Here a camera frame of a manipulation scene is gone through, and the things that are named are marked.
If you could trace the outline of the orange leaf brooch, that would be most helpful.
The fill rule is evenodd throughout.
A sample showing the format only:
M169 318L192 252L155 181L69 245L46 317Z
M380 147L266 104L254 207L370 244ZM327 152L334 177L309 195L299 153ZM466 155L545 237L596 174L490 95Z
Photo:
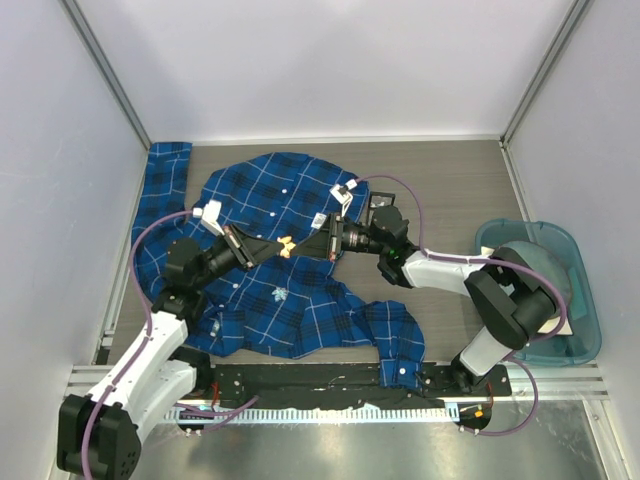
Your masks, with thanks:
M281 245L279 255L283 258L290 258L292 251L295 249L296 244L293 242L291 236L278 237L277 242Z

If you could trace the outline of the blue plaid shirt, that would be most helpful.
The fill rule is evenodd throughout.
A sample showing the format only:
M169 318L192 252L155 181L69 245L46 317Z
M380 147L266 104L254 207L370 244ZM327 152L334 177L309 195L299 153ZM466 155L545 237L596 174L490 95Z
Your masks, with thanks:
M174 241L188 237L208 248L215 240L199 220L186 216L191 150L188 143L157 143L148 154L131 236L136 278L149 299L164 287ZM216 200L224 223L258 238L300 242L320 216L339 209L330 189L351 177L304 153L267 153L214 171L197 206ZM230 271L205 288L204 313L187 344L219 357L245 349L286 359L372 345L382 386L416 388L426 353L416 320L401 303L363 301L333 277L333 269L330 261L296 256Z

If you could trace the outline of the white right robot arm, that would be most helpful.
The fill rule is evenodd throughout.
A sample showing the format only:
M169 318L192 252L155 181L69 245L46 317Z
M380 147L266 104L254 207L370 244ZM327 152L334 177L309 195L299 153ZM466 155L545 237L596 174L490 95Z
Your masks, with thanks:
M493 367L522 350L547 321L566 317L572 296L569 275L545 248L516 240L489 255L424 252L409 240L408 227L391 205L375 209L366 224L332 213L291 253L330 261L345 251L373 254L392 285L468 296L483 327L451 362L453 386L465 395L483 388Z

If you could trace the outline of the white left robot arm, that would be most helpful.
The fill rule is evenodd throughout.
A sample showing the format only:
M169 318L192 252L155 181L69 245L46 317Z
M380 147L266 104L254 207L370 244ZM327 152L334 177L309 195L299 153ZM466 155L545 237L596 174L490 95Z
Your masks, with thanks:
M202 249L192 238L171 244L145 326L118 363L84 395L68 395L58 416L57 467L86 479L128 479L149 433L183 396L205 397L213 375L181 348L205 309L204 289L234 269L289 256L290 237L265 240L228 225Z

